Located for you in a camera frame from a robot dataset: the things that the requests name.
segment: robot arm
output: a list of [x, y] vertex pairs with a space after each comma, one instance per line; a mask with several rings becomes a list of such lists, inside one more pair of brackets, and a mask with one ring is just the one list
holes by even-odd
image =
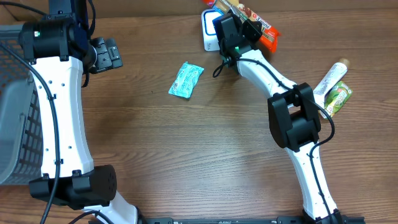
[[[62, 161], [60, 177], [68, 180], [62, 182], [65, 187], [58, 189], [53, 203], [68, 205], [72, 209], [82, 209], [85, 212], [99, 211], [113, 223], [137, 223], [136, 207], [128, 204], [116, 190], [116, 174], [113, 168], [111, 166], [94, 168], [86, 142], [81, 107], [82, 61], [69, 57], [68, 61], [61, 62], [60, 57], [46, 57], [38, 58], [33, 67], [48, 83], [55, 97]], [[29, 188], [33, 197], [48, 201], [50, 191], [44, 195], [42, 193], [43, 189], [46, 189], [44, 185], [48, 186], [49, 181], [55, 177], [54, 128], [47, 94], [38, 79], [34, 78], [40, 103], [44, 140], [42, 175], [48, 178], [33, 180]]]
[[[307, 100], [301, 99], [303, 94], [306, 94], [307, 98], [313, 100], [312, 89], [307, 84], [297, 86], [268, 63], [261, 51], [252, 44], [257, 36], [256, 23], [246, 21], [242, 25], [239, 23], [240, 20], [234, 17], [234, 14], [228, 13], [213, 21], [220, 49], [222, 49], [220, 54], [225, 61], [235, 63], [239, 74], [251, 81], [268, 99], [271, 133], [277, 144], [285, 149], [293, 162], [302, 189], [305, 216], [313, 221], [329, 219], [329, 213], [320, 192], [325, 196], [329, 211], [331, 213], [338, 211], [326, 184], [319, 146], [312, 152], [312, 161], [309, 156], [319, 139], [318, 109], [308, 104]], [[276, 79], [282, 82], [285, 88], [280, 86]], [[290, 114], [288, 108], [291, 106], [301, 106], [301, 110]], [[318, 179], [321, 191], [315, 178]]]
[[[290, 81], [281, 75], [267, 60], [262, 56], [260, 50], [250, 50], [242, 54], [241, 58], [248, 58], [259, 61], [267, 66], [273, 74], [286, 86], [293, 88], [296, 83]], [[282, 94], [287, 90], [278, 85], [278, 83], [273, 79], [270, 73], [262, 68], [260, 65], [254, 62], [247, 61], [237, 61], [237, 68], [239, 74], [250, 80], [258, 89], [260, 89], [267, 99], [274, 96], [276, 93]], [[319, 194], [317, 184], [315, 182], [315, 177], [312, 171], [310, 157], [311, 148], [314, 146], [313, 142], [310, 142], [302, 147], [300, 147], [299, 152], [295, 152], [287, 147], [285, 151], [291, 158], [294, 169], [297, 174], [300, 187], [303, 194], [303, 207], [305, 212], [314, 220], [318, 217], [325, 218], [328, 216], [328, 212], [323, 204], [322, 197]], [[317, 177], [322, 188], [322, 192], [325, 194], [325, 198], [329, 209], [333, 211], [337, 209], [336, 203], [333, 201], [328, 186], [326, 184], [325, 175], [323, 174], [322, 165], [319, 156], [319, 147], [315, 148], [313, 151], [313, 162], [316, 169]]]
[[137, 223], [137, 208], [128, 204], [117, 191], [113, 166], [94, 166], [81, 107], [83, 73], [121, 67], [118, 48], [113, 39], [91, 39], [86, 1], [50, 0], [49, 3], [50, 15], [39, 22], [25, 23], [19, 42], [25, 60], [38, 71], [52, 94], [58, 118], [61, 178], [50, 200], [56, 179], [54, 123], [43, 83], [34, 76], [44, 153], [42, 177], [29, 182], [30, 194], [33, 198], [67, 205], [74, 210], [99, 211], [113, 223]]

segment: orange candy wrapper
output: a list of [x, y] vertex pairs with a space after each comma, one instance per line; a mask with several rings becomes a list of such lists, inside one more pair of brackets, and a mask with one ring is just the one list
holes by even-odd
[[268, 22], [258, 16], [250, 8], [246, 7], [244, 4], [240, 4], [238, 0], [202, 0], [208, 6], [212, 7], [214, 10], [225, 14], [230, 9], [232, 9], [235, 14], [237, 13], [242, 22], [250, 19], [253, 22], [259, 21], [262, 24], [261, 31], [262, 36], [260, 42], [266, 46], [272, 53], [276, 52], [278, 45], [278, 36], [280, 36], [279, 31], [272, 27]]

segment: white arm segment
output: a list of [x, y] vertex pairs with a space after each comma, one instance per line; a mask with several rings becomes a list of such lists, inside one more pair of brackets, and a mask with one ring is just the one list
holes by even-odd
[[[242, 54], [241, 58], [248, 58], [260, 61], [265, 66], [267, 66], [273, 74], [287, 87], [293, 88], [293, 85], [296, 85], [295, 82], [292, 82], [281, 75], [263, 56], [260, 50], [251, 50]], [[238, 61], [238, 72], [244, 78], [247, 78], [251, 81], [258, 89], [260, 89], [266, 98], [272, 97], [275, 93], [284, 93], [286, 89], [279, 86], [278, 83], [275, 82], [274, 78], [269, 74], [267, 70], [265, 70], [260, 65], [254, 62], [245, 62]]]
[[[294, 152], [291, 149], [285, 148], [285, 151], [291, 158], [298, 182], [300, 183], [301, 191], [303, 193], [303, 207], [305, 212], [314, 220], [318, 217], [325, 218], [328, 216], [325, 205], [321, 195], [319, 194], [317, 183], [315, 182], [314, 174], [312, 171], [310, 157], [311, 148], [314, 143], [311, 142], [305, 146], [300, 147], [300, 152]], [[337, 208], [336, 203], [333, 201], [328, 185], [326, 183], [325, 175], [323, 173], [321, 159], [319, 156], [319, 146], [313, 151], [313, 163], [322, 193], [325, 196], [326, 203], [329, 206], [330, 213], [333, 213]]]
[[[115, 224], [136, 224], [138, 221], [137, 208], [128, 204], [126, 200], [119, 194], [119, 192], [116, 192], [115, 198], [107, 207], [95, 205], [88, 206], [83, 209], [84, 212], [91, 210], [100, 211]], [[106, 223], [106, 221], [99, 216], [97, 216], [97, 219], [103, 223]]]
[[[60, 155], [63, 159], [60, 177], [70, 177], [73, 170], [81, 170], [82, 174], [93, 170], [94, 163], [86, 142], [81, 108], [82, 62], [73, 57], [69, 57], [67, 62], [61, 62], [59, 57], [38, 58], [33, 67], [56, 96], [54, 104], [58, 118]], [[34, 79], [43, 130], [42, 175], [49, 174], [50, 178], [54, 178], [55, 140], [51, 108], [42, 84], [35, 76]]]
[[[281, 75], [261, 54], [260, 50], [251, 50], [242, 54], [241, 58], [248, 58], [260, 61], [267, 66], [273, 74], [286, 86], [293, 88], [295, 82], [292, 82]], [[270, 73], [260, 65], [254, 62], [237, 62], [239, 73], [250, 80], [258, 89], [260, 89], [266, 98], [272, 97], [275, 93], [284, 93], [287, 91], [285, 88], [278, 85]], [[303, 207], [305, 212], [316, 219], [318, 217], [325, 218], [328, 216], [323, 200], [319, 194], [318, 186], [315, 182], [314, 174], [311, 167], [310, 157], [307, 154], [310, 153], [314, 143], [307, 144], [300, 148], [300, 152], [294, 152], [290, 149], [285, 149], [289, 157], [291, 158], [294, 169], [297, 174], [298, 181], [300, 182], [301, 190], [303, 193]], [[326, 184], [325, 175], [322, 170], [322, 165], [319, 156], [319, 147], [313, 152], [313, 162], [317, 177], [322, 188], [322, 192], [325, 195], [326, 202], [329, 206], [330, 212], [336, 209], [336, 203], [330, 196], [328, 186]]]

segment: bottle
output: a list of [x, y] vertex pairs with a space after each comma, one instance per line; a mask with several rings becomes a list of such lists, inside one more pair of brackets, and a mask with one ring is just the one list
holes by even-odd
[[244, 4], [240, 4], [239, 0], [202, 0], [205, 4], [214, 10], [226, 14], [230, 9], [241, 18], [242, 22], [250, 19], [253, 22], [260, 21], [262, 24], [262, 36], [260, 42], [264, 44], [272, 53], [276, 52], [278, 45], [279, 31], [272, 27], [268, 22], [254, 13], [250, 8]]
[[347, 73], [349, 68], [349, 60], [341, 58], [337, 63], [335, 63], [329, 72], [323, 77], [322, 81], [313, 90], [313, 97], [315, 102], [325, 108], [325, 97], [329, 91], [337, 84], [339, 80]]

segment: teal snack packet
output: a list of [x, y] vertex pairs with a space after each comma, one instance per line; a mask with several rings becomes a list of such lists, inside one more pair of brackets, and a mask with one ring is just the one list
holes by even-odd
[[204, 68], [185, 62], [178, 71], [177, 79], [170, 87], [169, 94], [189, 99], [203, 71]]
[[[330, 93], [326, 98], [325, 103], [325, 110], [330, 115], [330, 117], [333, 117], [333, 115], [335, 115], [337, 111], [342, 109], [342, 107], [352, 94], [353, 91], [343, 81], [338, 82], [330, 90]], [[326, 119], [326, 116], [323, 113], [321, 113], [321, 115], [323, 116], [323, 118]]]

